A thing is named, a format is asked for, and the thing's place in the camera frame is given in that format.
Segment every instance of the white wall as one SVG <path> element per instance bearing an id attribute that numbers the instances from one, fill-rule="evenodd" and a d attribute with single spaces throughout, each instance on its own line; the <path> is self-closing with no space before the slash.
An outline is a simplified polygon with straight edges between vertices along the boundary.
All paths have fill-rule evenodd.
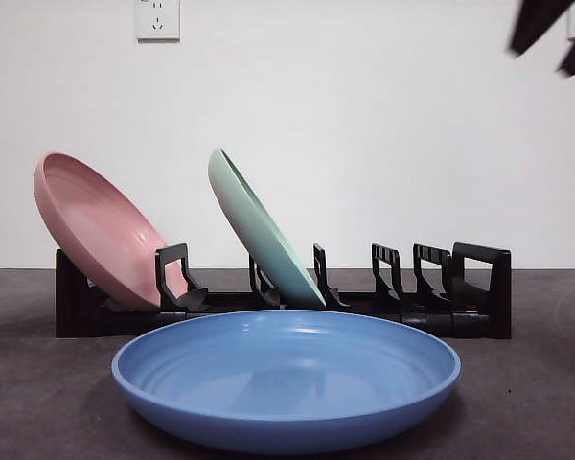
<path id="1" fill-rule="evenodd" d="M 125 192 L 193 266 L 244 266 L 208 184 L 224 146 L 306 265 L 370 242 L 510 248 L 575 267 L 575 78 L 558 24 L 505 52 L 516 0 L 182 0 L 138 44 L 127 0 L 0 0 L 0 267 L 50 267 L 46 151 Z"/>

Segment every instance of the floor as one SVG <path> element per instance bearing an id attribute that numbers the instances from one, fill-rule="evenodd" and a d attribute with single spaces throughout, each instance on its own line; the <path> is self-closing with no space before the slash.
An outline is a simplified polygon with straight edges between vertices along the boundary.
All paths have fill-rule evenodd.
<path id="1" fill-rule="evenodd" d="M 247 288 L 243 270 L 195 276 Z M 320 458 L 575 459 L 575 270 L 516 270 L 513 280 L 514 338 L 448 339 L 463 370 L 432 417 Z M 330 284 L 373 288 L 368 270 L 332 270 Z M 0 270 L 0 460 L 251 458 L 180 441 L 138 417 L 110 375 L 130 337 L 55 339 L 53 289 L 52 270 Z"/>

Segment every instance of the plate rim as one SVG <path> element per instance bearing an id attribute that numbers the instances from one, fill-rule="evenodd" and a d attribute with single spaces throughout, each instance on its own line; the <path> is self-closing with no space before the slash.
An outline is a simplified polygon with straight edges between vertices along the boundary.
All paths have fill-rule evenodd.
<path id="1" fill-rule="evenodd" d="M 371 321 L 379 321 L 383 323 L 389 323 L 393 327 L 397 328 L 404 328 L 410 330 L 414 334 L 422 334 L 428 339 L 431 339 L 437 345 L 441 345 L 442 348 L 445 348 L 446 351 L 452 357 L 453 360 L 453 369 L 449 376 L 445 378 L 442 382 L 438 383 L 437 385 L 429 388 L 423 393 L 420 393 L 417 397 L 411 398 L 406 400 L 406 402 L 401 402 L 398 404 L 390 404 L 387 406 L 383 406 L 380 409 L 370 410 L 370 411 L 363 411 L 363 412 L 356 412 L 354 414 L 345 414 L 344 416 L 321 416 L 321 417 L 312 417 L 311 415 L 301 415 L 301 416 L 293 416 L 293 415 L 242 415 L 237 416 L 228 412 L 221 412 L 221 411 L 209 411 L 209 410 L 190 410 L 188 408 L 184 408 L 179 404 L 173 403 L 171 401 L 159 398 L 157 396 L 152 395 L 151 393 L 145 392 L 138 388 L 137 386 L 133 385 L 122 375 L 121 371 L 119 370 L 119 359 L 121 356 L 126 352 L 127 348 L 132 346 L 134 343 L 141 341 L 148 337 L 149 335 L 153 334 L 161 334 L 162 332 L 170 329 L 170 328 L 177 328 L 177 327 L 187 327 L 188 324 L 196 321 L 212 321 L 214 318 L 217 317 L 225 317 L 227 315 L 248 315 L 248 314 L 260 314 L 260 313 L 271 313 L 271 314 L 285 314 L 285 313 L 308 313 L 308 314 L 336 314 L 342 316 L 353 316 L 357 317 L 359 320 L 371 320 Z M 202 416 L 208 417 L 213 419 L 222 419 L 222 420 L 230 420 L 230 421 L 240 421 L 240 422 L 268 422 L 268 423 L 303 423 L 303 422 L 320 422 L 320 421 L 330 421 L 330 420 L 348 420 L 354 419 L 359 417 L 371 417 L 375 415 L 379 415 L 385 412 L 394 411 L 397 409 L 402 409 L 405 407 L 409 407 L 410 405 L 421 403 L 437 394 L 442 393 L 443 391 L 451 388 L 453 384 L 456 383 L 460 372 L 462 369 L 462 361 L 460 356 L 453 350 L 451 346 L 449 346 L 445 341 L 441 340 L 439 337 L 436 337 L 430 333 L 425 331 L 413 328 L 411 326 L 407 326 L 402 323 L 397 323 L 395 321 L 390 321 L 387 319 L 377 318 L 375 316 L 367 316 L 364 314 L 357 314 L 357 313 L 348 313 L 343 311 L 330 311 L 330 310 L 248 310 L 248 311 L 230 311 L 227 313 L 214 313 L 209 316 L 202 316 L 199 318 L 192 318 L 185 321 L 180 321 L 177 323 L 170 324 L 168 326 L 164 326 L 153 331 L 149 331 L 148 333 L 144 333 L 135 337 L 134 339 L 130 340 L 127 344 L 123 345 L 120 350 L 115 354 L 113 359 L 111 360 L 111 373 L 113 374 L 113 378 L 117 381 L 117 383 L 124 389 L 124 391 L 130 395 L 133 394 L 139 399 L 142 399 L 148 403 L 153 403 L 155 405 L 162 406 L 165 409 L 174 410 L 177 412 L 181 412 L 184 414 L 190 414 L 195 416 Z"/>

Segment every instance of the plate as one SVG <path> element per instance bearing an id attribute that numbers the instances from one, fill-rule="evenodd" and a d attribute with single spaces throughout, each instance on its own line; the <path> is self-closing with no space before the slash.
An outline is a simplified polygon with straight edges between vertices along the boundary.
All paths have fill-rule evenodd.
<path id="1" fill-rule="evenodd" d="M 157 310 L 155 250 L 166 243 L 113 185 L 81 161 L 49 153 L 34 173 L 34 196 L 45 225 L 68 258 L 114 300 Z M 175 296 L 187 291 L 179 265 L 167 265 Z"/>
<path id="2" fill-rule="evenodd" d="M 113 358 L 133 408 L 191 442 L 261 454 L 364 446 L 422 421 L 460 359 L 428 333 L 370 316 L 262 310 L 187 320 Z"/>
<path id="3" fill-rule="evenodd" d="M 323 307 L 326 301 L 277 224 L 222 149 L 209 160 L 219 206 L 251 257 L 290 303 Z"/>

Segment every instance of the blue plate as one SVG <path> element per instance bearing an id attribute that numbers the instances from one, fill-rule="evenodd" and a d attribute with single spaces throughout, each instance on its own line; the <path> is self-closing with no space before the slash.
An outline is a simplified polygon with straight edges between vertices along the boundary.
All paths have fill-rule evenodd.
<path id="1" fill-rule="evenodd" d="M 460 359 L 438 338 L 368 316 L 226 313 L 141 335 L 113 358 L 134 409 L 213 448 L 306 454 L 374 443 L 448 396 Z"/>

